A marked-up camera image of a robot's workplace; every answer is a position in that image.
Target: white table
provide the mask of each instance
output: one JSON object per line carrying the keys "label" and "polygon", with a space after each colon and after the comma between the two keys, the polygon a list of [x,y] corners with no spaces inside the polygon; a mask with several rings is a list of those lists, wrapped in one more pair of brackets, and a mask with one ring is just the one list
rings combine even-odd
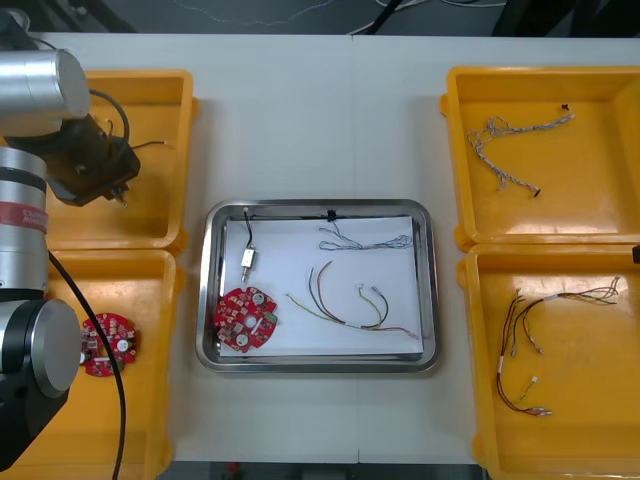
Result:
{"label": "white table", "polygon": [[[472,462],[471,361],[444,118],[454,65],[638,64],[637,40],[56,34],[87,69],[184,68],[188,273],[171,363],[176,460]],[[433,216],[443,349],[414,375],[220,375],[194,354],[202,224],[225,199],[411,198]]]}

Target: wire connector plug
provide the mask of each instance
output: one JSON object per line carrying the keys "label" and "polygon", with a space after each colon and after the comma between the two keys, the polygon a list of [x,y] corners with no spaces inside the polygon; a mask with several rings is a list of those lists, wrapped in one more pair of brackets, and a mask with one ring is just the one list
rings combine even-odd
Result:
{"label": "wire connector plug", "polygon": [[253,267],[253,262],[256,258],[256,249],[253,245],[249,245],[244,249],[244,254],[242,255],[242,261],[240,265],[242,266],[242,283],[247,282],[247,277],[249,276],[249,270]]}

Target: black cable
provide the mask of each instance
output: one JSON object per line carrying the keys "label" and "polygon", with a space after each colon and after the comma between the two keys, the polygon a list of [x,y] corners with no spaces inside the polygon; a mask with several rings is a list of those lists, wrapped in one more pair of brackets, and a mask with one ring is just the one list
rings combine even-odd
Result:
{"label": "black cable", "polygon": [[390,0],[387,6],[384,7],[382,13],[378,15],[378,18],[373,21],[373,25],[371,25],[364,34],[375,35],[378,30],[380,30],[380,27],[384,25],[391,15],[393,15],[393,12],[396,11],[396,8],[398,8],[400,3],[402,3],[402,0]]}
{"label": "black cable", "polygon": [[122,124],[124,125],[123,141],[120,144],[120,148],[118,149],[118,152],[115,154],[115,158],[113,159],[113,160],[117,160],[122,156],[122,154],[124,154],[125,150],[127,149],[127,146],[129,145],[129,135],[131,134],[130,132],[131,129],[129,127],[129,119],[127,118],[127,114],[124,113],[124,109],[120,106],[118,102],[116,102],[113,99],[111,95],[101,92],[100,90],[94,90],[93,88],[89,90],[89,93],[91,93],[91,95],[95,95],[96,97],[100,97],[106,100],[107,102],[109,102],[111,105],[113,105],[113,108],[115,108],[118,111],[120,118],[122,118]]}
{"label": "black cable", "polygon": [[251,242],[253,241],[253,231],[251,230],[251,223],[249,223],[249,215],[247,215],[247,212],[244,212],[244,221],[247,224],[247,230],[249,230],[249,241],[247,242],[247,247],[249,248],[251,246]]}
{"label": "black cable", "polygon": [[67,24],[72,32],[83,32],[82,27],[76,22],[67,11],[56,0],[43,0],[44,4],[55,13],[60,20]]}
{"label": "black cable", "polygon": [[56,47],[54,47],[53,45],[51,45],[49,42],[47,42],[46,40],[42,40],[41,38],[35,38],[35,37],[29,37],[31,38],[31,40],[33,40],[36,43],[41,43],[43,45],[46,45],[47,47],[49,47],[51,50],[57,50]]}
{"label": "black cable", "polygon": [[135,150],[136,148],[148,147],[149,145],[166,145],[167,142],[164,140],[150,140],[148,142],[141,143],[140,145],[135,145],[131,147],[131,150]]}
{"label": "black cable", "polygon": [[96,329],[96,332],[98,333],[98,336],[102,341],[102,345],[107,352],[109,362],[111,363],[111,367],[113,369],[113,376],[116,380],[116,386],[118,387],[118,397],[120,398],[120,436],[118,439],[118,454],[116,455],[116,463],[113,467],[113,476],[111,477],[113,480],[117,480],[118,474],[120,473],[120,465],[122,464],[124,438],[127,431],[127,404],[124,397],[124,384],[122,383],[122,375],[120,375],[118,362],[116,361],[116,357],[113,354],[113,350],[111,349],[111,345],[109,344],[109,340],[107,339],[106,334],[102,330],[102,327],[100,327],[100,322],[98,322],[96,314],[93,313],[89,302],[87,302],[87,299],[84,298],[84,295],[78,288],[78,285],[76,285],[76,282],[73,281],[71,275],[69,275],[69,273],[65,270],[58,259],[53,256],[53,253],[51,253],[51,251],[49,251],[49,261],[53,264],[54,267],[56,267],[56,270],[58,270],[58,273],[60,273],[60,276],[64,279],[64,281],[67,282],[67,285],[69,285],[69,288],[78,299],[78,302],[80,302],[83,310],[89,316],[89,320],[91,320],[93,328]]}

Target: red circuit board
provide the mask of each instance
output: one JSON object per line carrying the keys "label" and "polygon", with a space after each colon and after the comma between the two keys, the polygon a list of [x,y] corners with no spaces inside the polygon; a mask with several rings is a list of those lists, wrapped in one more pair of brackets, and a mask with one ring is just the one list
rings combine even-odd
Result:
{"label": "red circuit board", "polygon": [[[109,340],[109,345],[116,357],[120,371],[127,363],[136,360],[136,330],[126,318],[115,313],[99,313],[96,315],[102,331]],[[82,322],[82,355],[80,364],[85,371],[94,377],[109,377],[113,375],[113,368],[109,357],[103,351],[103,344],[98,332],[93,328],[91,320]]]}
{"label": "red circuit board", "polygon": [[218,338],[242,353],[261,347],[276,329],[276,307],[273,299],[257,288],[230,291],[218,301],[213,317]]}

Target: wire harness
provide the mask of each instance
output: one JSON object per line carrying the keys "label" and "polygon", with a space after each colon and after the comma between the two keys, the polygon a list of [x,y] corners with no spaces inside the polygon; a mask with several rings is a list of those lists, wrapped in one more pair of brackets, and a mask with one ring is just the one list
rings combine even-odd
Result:
{"label": "wire harness", "polygon": [[530,125],[527,127],[514,127],[502,117],[491,117],[489,120],[487,120],[487,123],[483,130],[469,130],[469,132],[467,132],[467,140],[475,150],[480,160],[482,160],[500,179],[500,186],[498,187],[498,190],[502,190],[504,187],[506,187],[507,180],[509,180],[516,185],[520,185],[521,187],[525,187],[533,191],[534,198],[537,197],[541,192],[540,187],[514,177],[504,170],[501,170],[498,166],[491,162],[484,154],[484,149],[487,144],[495,138],[506,137],[507,135],[527,133],[537,130],[551,130],[559,127],[560,125],[564,125],[565,123],[568,123],[575,118],[575,114],[571,112],[571,108],[569,108],[569,105],[562,105],[562,109],[567,111],[568,113],[549,123]]}
{"label": "wire harness", "polygon": [[524,407],[521,406],[520,403],[525,399],[525,397],[529,394],[529,391],[533,388],[533,386],[538,382],[538,377],[534,376],[529,382],[529,385],[525,389],[524,393],[520,396],[520,398],[516,402],[512,402],[507,394],[504,391],[504,386],[502,385],[502,377],[503,377],[503,368],[505,363],[505,356],[509,345],[511,345],[511,356],[515,357],[518,353],[518,345],[516,338],[516,331],[518,326],[518,321],[520,321],[522,325],[522,329],[524,331],[525,337],[531,346],[540,354],[544,355],[544,350],[536,343],[532,334],[531,334],[531,322],[529,320],[529,314],[531,310],[536,306],[540,305],[543,302],[548,302],[554,300],[556,298],[564,298],[566,300],[575,300],[581,302],[587,302],[594,305],[600,306],[609,306],[615,305],[616,302],[612,301],[611,298],[619,295],[617,290],[618,281],[620,277],[615,277],[609,286],[606,287],[598,287],[592,288],[589,290],[584,290],[581,292],[561,292],[553,295],[548,295],[543,298],[539,298],[537,300],[533,300],[528,305],[526,305],[520,313],[516,315],[516,311],[518,310],[518,305],[525,302],[525,297],[520,295],[520,290],[516,290],[511,303],[509,304],[509,309],[507,310],[507,316],[504,321],[504,325],[502,327],[502,346],[500,348],[500,357],[498,359],[498,369],[496,372],[496,387],[498,390],[498,395],[504,402],[504,404],[509,407],[511,410],[515,412],[524,413],[526,415],[532,415],[534,417],[547,417],[552,414],[551,410],[548,410],[545,407]]}
{"label": "wire harness", "polygon": [[318,248],[320,250],[327,251],[335,251],[335,250],[378,250],[381,248],[391,248],[391,249],[403,249],[409,248],[413,245],[413,239],[408,235],[398,235],[393,240],[388,240],[386,242],[381,243],[373,243],[371,245],[362,245],[361,243],[356,242],[355,240],[351,240],[348,237],[345,237],[338,228],[336,222],[331,222],[334,230],[329,230],[328,228],[319,227],[318,231],[323,233],[328,233],[329,235],[333,235],[342,243],[334,243],[334,242],[326,242],[322,241],[318,244]]}
{"label": "wire harness", "polygon": [[290,293],[287,293],[287,297],[289,297],[289,299],[295,303],[298,307],[302,308],[303,310],[305,310],[306,312],[310,313],[311,315],[314,315],[318,318],[321,318],[322,320],[327,320],[329,322],[333,322],[333,323],[337,323],[338,325],[342,325],[344,327],[349,327],[349,328],[355,328],[358,330],[367,330],[367,331],[372,331],[372,332],[381,332],[381,331],[397,331],[397,332],[404,332],[405,334],[409,335],[411,338],[413,339],[419,339],[420,337],[418,335],[416,335],[415,333],[407,330],[406,328],[403,327],[382,327],[382,324],[384,323],[384,321],[387,319],[387,317],[389,316],[389,302],[387,301],[386,297],[382,294],[382,292],[375,286],[371,287],[371,290],[377,295],[379,296],[382,301],[384,302],[384,313],[382,313],[382,311],[378,308],[378,306],[368,297],[366,297],[363,293],[364,290],[364,285],[358,285],[358,295],[360,296],[360,298],[362,298],[364,301],[366,301],[369,305],[371,305],[374,310],[377,313],[378,316],[378,321],[374,324],[371,325],[357,325],[355,323],[351,323],[347,320],[343,320],[342,318],[338,317],[337,315],[334,315],[333,313],[331,313],[331,311],[329,311],[329,309],[327,308],[326,304],[324,303],[324,299],[322,297],[322,276],[324,275],[324,272],[327,270],[327,268],[329,267],[329,265],[331,265],[333,263],[333,260],[327,262],[324,267],[322,267],[320,269],[320,271],[318,272],[318,275],[315,278],[315,286],[316,286],[316,290],[317,293],[314,292],[314,277],[313,274],[315,272],[315,269],[312,268],[311,269],[311,273],[309,273],[309,281],[308,281],[308,289],[309,289],[309,294],[311,295],[311,299],[313,300],[313,303],[316,305],[317,309],[320,311],[320,313],[318,313],[317,311],[314,311],[313,309],[307,307],[306,305],[304,305],[302,302],[298,301],[293,295],[291,295]]}

